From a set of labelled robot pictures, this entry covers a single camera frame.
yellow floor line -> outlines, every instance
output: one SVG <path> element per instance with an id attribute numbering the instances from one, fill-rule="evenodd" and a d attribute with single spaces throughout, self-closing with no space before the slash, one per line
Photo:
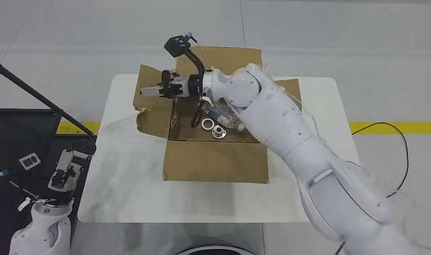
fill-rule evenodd
<path id="1" fill-rule="evenodd" d="M 98 134 L 100 128 L 100 121 L 92 122 L 81 122 L 85 127 L 92 131 L 95 135 Z M 81 131 L 71 122 L 60 122 L 59 128 L 57 129 L 58 135 L 85 135 L 86 133 Z"/>
<path id="2" fill-rule="evenodd" d="M 350 130 L 355 132 L 369 124 L 374 122 L 349 122 Z M 417 134 L 417 135 L 429 135 L 431 134 L 431 122 L 389 122 L 401 132 L 405 134 Z M 100 122 L 83 122 L 85 127 L 89 128 L 96 135 L 98 134 L 100 128 Z M 363 135 L 389 135 L 389 134 L 397 134 L 397 130 L 388 126 L 388 125 L 374 125 L 369 129 L 366 129 L 358 134 Z M 62 135 L 84 135 L 85 133 L 79 130 L 75 125 L 70 122 L 61 122 L 59 128 L 57 130 L 57 134 Z"/>

sticker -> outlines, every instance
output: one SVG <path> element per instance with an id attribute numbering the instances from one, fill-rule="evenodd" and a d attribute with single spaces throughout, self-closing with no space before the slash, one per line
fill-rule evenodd
<path id="1" fill-rule="evenodd" d="M 34 166 L 37 166 L 38 164 L 40 164 L 40 160 L 39 160 L 39 157 L 35 154 L 35 152 L 33 152 L 30 155 L 22 157 L 20 159 L 20 163 L 25 170 L 29 170 Z"/>

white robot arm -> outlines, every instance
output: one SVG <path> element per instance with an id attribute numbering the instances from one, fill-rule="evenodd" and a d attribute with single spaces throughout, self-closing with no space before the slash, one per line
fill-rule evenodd
<path id="1" fill-rule="evenodd" d="M 63 150 L 48 183 L 49 198 L 32 206 L 32 222 L 12 236 L 9 255 L 68 255 L 73 193 L 81 171 L 96 151 L 96 144 L 78 139 Z"/>
<path id="2" fill-rule="evenodd" d="M 142 88 L 141 94 L 206 96 L 201 101 L 209 98 L 212 102 L 224 99 L 250 133 L 289 166 L 311 223 L 330 240 L 345 242 L 346 254 L 416 253 L 391 222 L 386 196 L 373 178 L 356 164 L 337 157 L 312 134 L 282 87 L 254 64 L 233 75 L 218 69 L 205 71 L 189 50 L 188 39 L 191 35 L 171 38 L 165 49 L 174 57 L 189 57 L 198 74 L 184 76 L 165 70 L 162 83 Z"/>

metal washer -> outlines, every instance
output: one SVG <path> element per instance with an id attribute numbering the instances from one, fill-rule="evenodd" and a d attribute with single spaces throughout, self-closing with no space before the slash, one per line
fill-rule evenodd
<path id="1" fill-rule="evenodd" d="M 210 121 L 211 126 L 205 126 L 204 123 Z M 204 130 L 211 130 L 212 128 L 214 128 L 214 120 L 210 119 L 210 118 L 205 118 L 204 120 L 202 120 L 201 126 Z"/>

metal nut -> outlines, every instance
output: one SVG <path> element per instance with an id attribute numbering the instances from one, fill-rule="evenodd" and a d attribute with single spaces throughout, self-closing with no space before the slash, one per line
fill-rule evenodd
<path id="1" fill-rule="evenodd" d="M 214 126 L 211 133 L 213 137 L 216 139 L 222 139 L 223 137 L 226 136 L 226 131 L 220 125 Z"/>
<path id="2" fill-rule="evenodd" d="M 214 120 L 212 120 L 212 119 L 210 119 L 210 118 L 206 118 L 206 119 L 202 120 L 201 125 L 202 125 L 202 128 L 203 128 L 204 130 L 209 131 L 209 130 L 211 130 L 212 128 L 214 128 Z"/>

